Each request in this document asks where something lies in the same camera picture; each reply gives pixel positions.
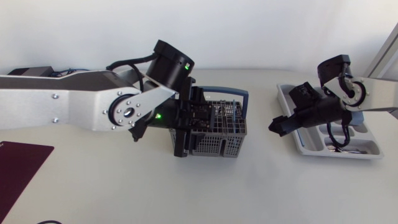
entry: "white table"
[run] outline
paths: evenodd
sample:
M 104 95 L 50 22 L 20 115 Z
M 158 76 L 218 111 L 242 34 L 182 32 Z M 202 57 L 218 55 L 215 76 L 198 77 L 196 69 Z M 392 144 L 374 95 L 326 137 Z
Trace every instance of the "white table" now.
M 277 83 L 312 76 L 272 70 L 194 70 L 198 85 L 248 90 L 248 135 L 237 159 L 178 158 L 166 129 L 93 132 L 67 125 L 0 131 L 0 141 L 55 146 L 4 223 L 397 223 L 398 121 L 365 119 L 384 158 L 300 155 L 268 131 L 282 115 Z

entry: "dishwasher cutlery basket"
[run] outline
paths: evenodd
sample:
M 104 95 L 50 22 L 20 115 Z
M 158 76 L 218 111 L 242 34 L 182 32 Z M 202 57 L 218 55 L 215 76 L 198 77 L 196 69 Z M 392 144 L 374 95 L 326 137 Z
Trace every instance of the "dishwasher cutlery basket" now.
M 246 113 L 249 93 L 245 90 L 218 86 L 201 86 L 204 92 L 227 93 L 243 96 L 243 104 L 238 101 L 208 101 L 215 107 L 214 128 L 194 129 L 192 135 L 199 136 L 189 153 L 194 156 L 237 157 L 244 137 L 247 134 Z M 175 130 L 170 129 L 173 147 Z

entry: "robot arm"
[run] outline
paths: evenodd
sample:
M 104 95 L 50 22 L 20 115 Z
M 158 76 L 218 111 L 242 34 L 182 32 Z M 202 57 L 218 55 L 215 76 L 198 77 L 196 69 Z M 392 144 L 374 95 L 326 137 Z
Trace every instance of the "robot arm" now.
M 0 76 L 0 92 L 0 129 L 58 123 L 94 131 L 126 131 L 175 94 L 163 85 L 141 92 L 110 71 Z
M 0 129 L 72 124 L 94 131 L 129 130 L 137 141 L 147 126 L 155 126 L 181 131 L 184 143 L 189 130 L 213 128 L 215 109 L 188 77 L 193 60 L 161 40 L 154 52 L 115 62 L 108 70 L 60 78 L 0 75 Z M 146 75 L 134 65 L 150 60 Z M 122 65 L 133 70 L 112 72 Z M 131 75 L 138 75 L 141 90 L 133 87 Z M 145 84 L 141 76 L 148 79 Z
M 318 77 L 323 93 L 315 91 L 307 82 L 290 93 L 296 108 L 291 117 L 273 119 L 269 130 L 284 136 L 298 128 L 309 128 L 341 120 L 349 143 L 348 125 L 363 122 L 362 111 L 390 111 L 398 108 L 398 82 L 353 77 L 348 55 L 339 55 L 319 64 Z

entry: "dark red mat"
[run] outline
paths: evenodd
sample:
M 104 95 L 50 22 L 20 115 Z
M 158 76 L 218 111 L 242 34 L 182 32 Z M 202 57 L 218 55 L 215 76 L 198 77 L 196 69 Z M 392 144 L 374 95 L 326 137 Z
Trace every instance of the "dark red mat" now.
M 52 146 L 0 142 L 0 223 L 53 150 Z

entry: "blue basket handle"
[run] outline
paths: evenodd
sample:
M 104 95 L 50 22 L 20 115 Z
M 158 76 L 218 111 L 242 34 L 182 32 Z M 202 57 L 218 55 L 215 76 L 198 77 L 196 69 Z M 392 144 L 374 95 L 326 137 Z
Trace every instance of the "blue basket handle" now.
M 242 117 L 243 119 L 246 119 L 246 113 L 248 112 L 248 103 L 249 103 L 248 91 L 236 88 L 222 87 L 222 86 L 199 86 L 199 87 L 202 88 L 204 92 L 226 93 L 226 94 L 243 96 Z

